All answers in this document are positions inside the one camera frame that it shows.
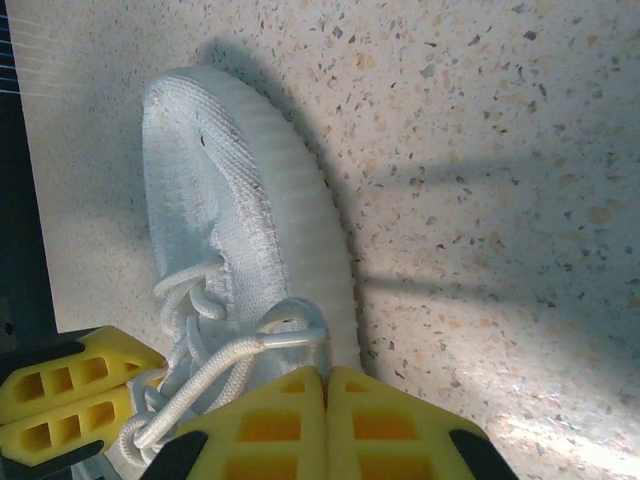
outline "white shoelace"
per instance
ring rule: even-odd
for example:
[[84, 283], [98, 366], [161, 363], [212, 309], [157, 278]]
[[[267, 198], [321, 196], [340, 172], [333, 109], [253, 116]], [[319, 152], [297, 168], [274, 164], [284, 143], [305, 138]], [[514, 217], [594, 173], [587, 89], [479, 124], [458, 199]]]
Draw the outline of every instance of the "white shoelace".
[[[208, 327], [226, 318], [222, 305], [209, 300], [204, 291], [205, 279], [223, 265], [222, 257], [171, 275], [156, 285], [156, 298], [164, 298], [160, 324], [173, 336], [174, 347], [163, 369], [142, 372], [129, 383], [134, 415], [120, 431], [119, 446], [124, 458], [141, 467], [147, 466], [172, 438], [179, 424], [196, 417], [191, 409], [202, 393], [227, 369], [231, 374], [217, 398], [202, 414], [208, 413], [242, 394], [255, 362], [255, 356], [270, 349], [309, 346], [312, 355], [327, 340], [322, 314], [308, 300], [288, 298], [272, 307], [258, 322], [255, 332], [223, 345], [211, 354], [201, 335]], [[177, 313], [189, 295], [197, 314]], [[272, 333], [284, 322], [298, 320], [305, 329]], [[149, 382], [163, 378], [159, 389]]]

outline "speckled floor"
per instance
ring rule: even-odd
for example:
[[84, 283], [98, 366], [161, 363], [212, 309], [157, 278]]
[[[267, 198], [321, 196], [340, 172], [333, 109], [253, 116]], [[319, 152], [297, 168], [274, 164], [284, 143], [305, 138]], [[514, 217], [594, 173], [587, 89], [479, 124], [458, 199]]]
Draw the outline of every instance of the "speckled floor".
[[319, 155], [370, 373], [475, 419], [523, 479], [637, 478], [636, 0], [8, 4], [61, 329], [167, 351], [140, 97], [212, 63]]

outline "sneaker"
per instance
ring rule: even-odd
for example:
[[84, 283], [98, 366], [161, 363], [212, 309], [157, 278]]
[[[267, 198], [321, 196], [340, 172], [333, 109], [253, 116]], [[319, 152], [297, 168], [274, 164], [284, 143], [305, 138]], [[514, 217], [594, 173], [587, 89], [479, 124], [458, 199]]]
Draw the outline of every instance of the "sneaker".
[[304, 365], [361, 368], [338, 212], [278, 110], [224, 72], [172, 70], [147, 89], [143, 155], [154, 295], [174, 348], [168, 371], [133, 383], [120, 446], [140, 465], [177, 423], [243, 391]]

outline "black plastic part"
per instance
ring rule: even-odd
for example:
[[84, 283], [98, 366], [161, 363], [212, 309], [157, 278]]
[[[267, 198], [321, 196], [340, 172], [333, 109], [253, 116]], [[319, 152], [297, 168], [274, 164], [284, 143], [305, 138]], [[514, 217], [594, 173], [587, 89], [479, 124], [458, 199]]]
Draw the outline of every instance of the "black plastic part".
[[449, 437], [476, 480], [518, 480], [496, 447], [475, 433], [452, 430]]
[[16, 370], [38, 363], [49, 362], [84, 352], [85, 346], [79, 338], [96, 330], [87, 328], [75, 332], [58, 333], [35, 345], [25, 345], [0, 355], [0, 385]]
[[140, 480], [187, 480], [207, 438], [206, 433], [195, 431], [167, 443]]
[[68, 478], [64, 469], [78, 462], [91, 458], [100, 453], [104, 447], [104, 442], [98, 440], [84, 447], [72, 450], [69, 453], [52, 458], [46, 462], [40, 463], [33, 467], [14, 462], [8, 458], [2, 457], [0, 452], [0, 480], [40, 480], [42, 478], [57, 479]]

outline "lace loop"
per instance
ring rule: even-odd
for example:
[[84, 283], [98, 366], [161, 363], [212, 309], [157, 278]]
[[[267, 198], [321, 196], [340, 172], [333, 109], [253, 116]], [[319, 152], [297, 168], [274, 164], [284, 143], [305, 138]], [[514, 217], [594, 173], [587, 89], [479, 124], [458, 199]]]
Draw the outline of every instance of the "lace loop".
[[[122, 428], [119, 445], [123, 456], [133, 464], [149, 464], [178, 424], [197, 416], [191, 406], [229, 368], [233, 367], [222, 390], [202, 413], [242, 394], [257, 354], [270, 349], [307, 346], [315, 356], [327, 340], [328, 332], [318, 308], [308, 300], [288, 298], [263, 316], [253, 334], [231, 340], [210, 353], [202, 335], [210, 333], [216, 322], [223, 321], [226, 311], [206, 297], [204, 285], [207, 276], [215, 274], [222, 265], [222, 257], [216, 255], [212, 262], [163, 279], [154, 289], [156, 297], [164, 298], [160, 323], [175, 343], [167, 368], [142, 372], [129, 382], [134, 416]], [[187, 295], [197, 314], [185, 315], [182, 310], [178, 311]], [[303, 329], [273, 333], [278, 326], [292, 320]], [[160, 378], [163, 381], [159, 389], [149, 385]]]

